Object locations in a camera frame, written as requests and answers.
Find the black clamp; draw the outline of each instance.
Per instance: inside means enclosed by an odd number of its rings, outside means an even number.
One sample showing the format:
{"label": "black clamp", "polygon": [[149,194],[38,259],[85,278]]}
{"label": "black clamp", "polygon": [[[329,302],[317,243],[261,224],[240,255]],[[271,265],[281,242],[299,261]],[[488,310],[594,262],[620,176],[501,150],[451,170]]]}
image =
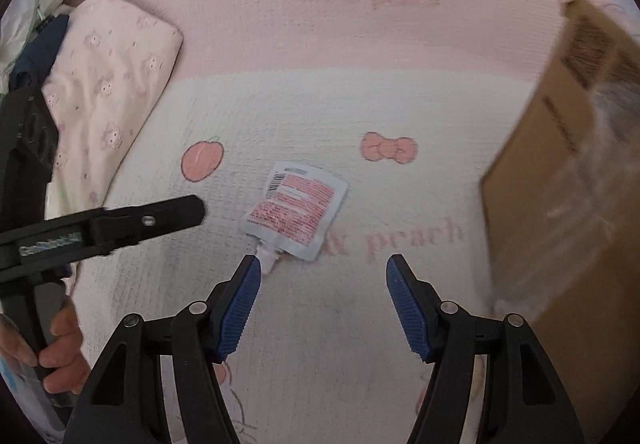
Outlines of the black clamp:
{"label": "black clamp", "polygon": [[82,389],[64,444],[170,444],[160,356],[173,356],[188,442],[239,444],[212,363],[236,349],[259,286],[260,264],[246,256],[206,301],[170,318],[125,316]]}
{"label": "black clamp", "polygon": [[[110,211],[99,208],[0,233],[0,302],[4,314],[38,353],[55,341],[49,326],[65,298],[61,279],[68,276],[68,264],[197,226],[204,215],[204,203],[191,195]],[[30,383],[36,388],[51,370],[36,366],[24,373],[37,379]],[[49,394],[42,386],[38,390],[50,426],[63,429],[75,396]]]}
{"label": "black clamp", "polygon": [[474,357],[488,359],[478,444],[584,444],[574,408],[533,330],[518,314],[472,316],[442,301],[393,255],[386,282],[412,350],[434,363],[409,444],[458,444]]}

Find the finger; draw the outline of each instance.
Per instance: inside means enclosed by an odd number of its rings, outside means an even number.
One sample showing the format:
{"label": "finger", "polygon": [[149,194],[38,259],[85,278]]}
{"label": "finger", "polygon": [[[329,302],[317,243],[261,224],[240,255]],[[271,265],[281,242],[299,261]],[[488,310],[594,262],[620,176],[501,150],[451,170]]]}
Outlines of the finger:
{"label": "finger", "polygon": [[84,387],[84,384],[86,383],[86,380],[88,379],[90,373],[91,368],[89,368],[89,365],[87,364],[86,370],[84,371],[84,373],[82,373],[80,380],[71,388],[71,392],[73,394],[78,395],[80,392],[82,392],[82,388]]}
{"label": "finger", "polygon": [[44,379],[44,388],[50,394],[61,394],[68,392],[73,386],[78,384],[82,374],[87,368],[86,361],[82,354],[76,354],[71,364],[62,366]]}
{"label": "finger", "polygon": [[40,366],[59,368],[70,364],[82,346],[82,332],[76,329],[71,334],[62,336],[40,353]]}
{"label": "finger", "polygon": [[0,348],[12,358],[28,366],[38,364],[34,351],[4,315],[0,315]]}
{"label": "finger", "polygon": [[24,375],[24,370],[22,369],[20,361],[7,353],[0,351],[0,363],[2,361],[4,361],[9,370],[11,370],[16,376],[22,377]]}
{"label": "finger", "polygon": [[66,336],[78,328],[78,315],[71,298],[67,296],[62,309],[51,321],[51,335]]}

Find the hello kitty face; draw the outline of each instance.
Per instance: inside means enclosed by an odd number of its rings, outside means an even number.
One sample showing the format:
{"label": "hello kitty face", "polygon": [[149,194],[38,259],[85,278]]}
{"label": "hello kitty face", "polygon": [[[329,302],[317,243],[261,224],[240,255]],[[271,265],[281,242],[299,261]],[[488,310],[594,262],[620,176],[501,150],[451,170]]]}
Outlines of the hello kitty face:
{"label": "hello kitty face", "polygon": [[52,107],[56,106],[56,104],[58,104],[58,101],[60,100],[60,96],[62,94],[62,87],[55,84],[45,85],[44,87],[42,87],[42,94],[44,95],[44,98],[47,101],[49,108],[51,109]]}
{"label": "hello kitty face", "polygon": [[122,144],[122,136],[120,134],[120,129],[110,122],[107,124],[107,128],[102,134],[102,139],[100,140],[100,144],[103,150],[107,148],[111,148],[112,150],[117,150]]}
{"label": "hello kitty face", "polygon": [[58,148],[58,153],[56,154],[56,161],[54,163],[55,169],[56,170],[63,169],[63,167],[66,166],[66,163],[68,162],[68,160],[69,160],[69,157],[66,154],[66,151],[61,150],[60,148]]}
{"label": "hello kitty face", "polygon": [[98,45],[100,45],[100,35],[94,30],[91,34],[86,35],[84,44],[91,49],[98,48]]}
{"label": "hello kitty face", "polygon": [[160,56],[152,54],[142,62],[142,71],[145,74],[151,74],[151,72],[158,72],[162,67],[162,60]]}
{"label": "hello kitty face", "polygon": [[94,93],[104,98],[111,95],[113,92],[113,74],[107,74],[98,79],[95,84]]}

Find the bed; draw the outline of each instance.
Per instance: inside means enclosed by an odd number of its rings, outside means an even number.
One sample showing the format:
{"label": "bed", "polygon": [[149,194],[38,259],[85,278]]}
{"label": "bed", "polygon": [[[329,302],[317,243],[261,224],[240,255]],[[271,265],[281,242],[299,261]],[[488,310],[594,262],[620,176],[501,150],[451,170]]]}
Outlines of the bed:
{"label": "bed", "polygon": [[[492,313],[477,182],[544,68],[558,0],[127,1],[184,43],[104,204],[195,193],[209,215],[82,264],[74,300],[88,360],[125,314],[173,315],[228,278],[255,251],[238,220],[271,166],[303,162],[345,180],[348,195],[318,260],[285,257],[263,281],[220,370],[225,401],[244,444],[404,442],[430,370],[406,347],[385,261],[402,252],[441,296]],[[415,159],[367,159],[372,133],[410,138]],[[223,146],[202,179],[181,164],[197,143]],[[465,443],[481,409],[477,365]],[[595,442],[613,420],[582,423]]]}

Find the blue fabric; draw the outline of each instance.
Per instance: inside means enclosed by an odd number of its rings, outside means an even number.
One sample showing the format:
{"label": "blue fabric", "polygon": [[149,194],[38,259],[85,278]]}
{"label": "blue fabric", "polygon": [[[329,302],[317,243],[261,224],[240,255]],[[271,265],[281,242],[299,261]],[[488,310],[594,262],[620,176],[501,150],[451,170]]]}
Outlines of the blue fabric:
{"label": "blue fabric", "polygon": [[60,14],[47,24],[35,40],[27,43],[9,77],[9,90],[42,86],[56,61],[68,24],[69,17]]}
{"label": "blue fabric", "polygon": [[9,365],[6,364],[4,358],[0,358],[0,376],[4,379],[9,390],[12,392],[18,391],[18,384],[15,382],[14,373],[9,369]]}

